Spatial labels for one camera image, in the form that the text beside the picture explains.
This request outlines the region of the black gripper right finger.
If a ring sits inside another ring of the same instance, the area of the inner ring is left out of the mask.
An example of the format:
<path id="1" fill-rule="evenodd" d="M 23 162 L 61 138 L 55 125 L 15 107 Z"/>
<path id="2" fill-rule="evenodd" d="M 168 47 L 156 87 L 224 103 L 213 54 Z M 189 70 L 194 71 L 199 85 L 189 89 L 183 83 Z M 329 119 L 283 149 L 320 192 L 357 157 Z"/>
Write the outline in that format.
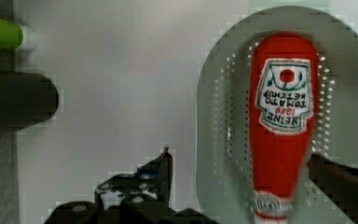
<path id="1" fill-rule="evenodd" d="M 358 168 L 312 153 L 307 162 L 309 180 L 347 217 L 358 224 Z"/>

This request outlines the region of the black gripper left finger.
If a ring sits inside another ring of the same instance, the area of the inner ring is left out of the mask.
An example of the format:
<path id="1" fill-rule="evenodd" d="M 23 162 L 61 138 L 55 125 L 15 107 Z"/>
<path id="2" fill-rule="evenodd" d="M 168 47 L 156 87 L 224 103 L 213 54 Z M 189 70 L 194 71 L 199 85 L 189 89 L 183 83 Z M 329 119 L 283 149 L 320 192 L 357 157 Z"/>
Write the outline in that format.
<path id="1" fill-rule="evenodd" d="M 63 203 L 44 224 L 218 224 L 202 213 L 169 207 L 172 155 L 165 147 L 134 173 L 118 174 L 100 184 L 94 201 Z"/>

